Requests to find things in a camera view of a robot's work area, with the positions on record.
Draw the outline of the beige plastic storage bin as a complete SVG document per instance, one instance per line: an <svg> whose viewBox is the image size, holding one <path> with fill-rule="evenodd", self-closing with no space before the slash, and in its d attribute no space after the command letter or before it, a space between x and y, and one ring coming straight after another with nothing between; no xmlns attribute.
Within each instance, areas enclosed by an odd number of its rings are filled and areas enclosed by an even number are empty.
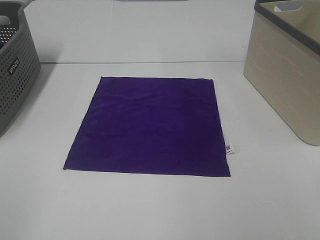
<svg viewBox="0 0 320 240"><path fill-rule="evenodd" d="M243 74L298 138L319 145L319 1L257 0Z"/></svg>

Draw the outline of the white towel care label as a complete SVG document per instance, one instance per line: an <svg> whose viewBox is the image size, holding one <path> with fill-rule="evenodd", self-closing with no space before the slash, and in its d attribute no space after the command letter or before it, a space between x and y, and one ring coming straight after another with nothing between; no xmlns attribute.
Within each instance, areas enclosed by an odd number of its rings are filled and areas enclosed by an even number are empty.
<svg viewBox="0 0 320 240"><path fill-rule="evenodd" d="M225 146L225 152L227 155L232 155L235 153L233 145L231 143Z"/></svg>

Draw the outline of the purple towel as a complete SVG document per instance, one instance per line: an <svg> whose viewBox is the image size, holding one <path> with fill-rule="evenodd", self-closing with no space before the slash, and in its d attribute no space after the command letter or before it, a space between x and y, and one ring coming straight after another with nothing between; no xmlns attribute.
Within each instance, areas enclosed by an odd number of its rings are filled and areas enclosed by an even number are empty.
<svg viewBox="0 0 320 240"><path fill-rule="evenodd" d="M63 169L229 177L213 80L102 77Z"/></svg>

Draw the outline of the grey perforated plastic basket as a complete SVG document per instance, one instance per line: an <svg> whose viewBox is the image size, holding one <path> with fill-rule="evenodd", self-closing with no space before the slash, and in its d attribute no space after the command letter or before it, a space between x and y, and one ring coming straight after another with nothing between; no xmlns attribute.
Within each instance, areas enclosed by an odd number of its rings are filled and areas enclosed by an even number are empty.
<svg viewBox="0 0 320 240"><path fill-rule="evenodd" d="M41 70L39 56L20 1L1 1L0 134L2 135L32 90Z"/></svg>

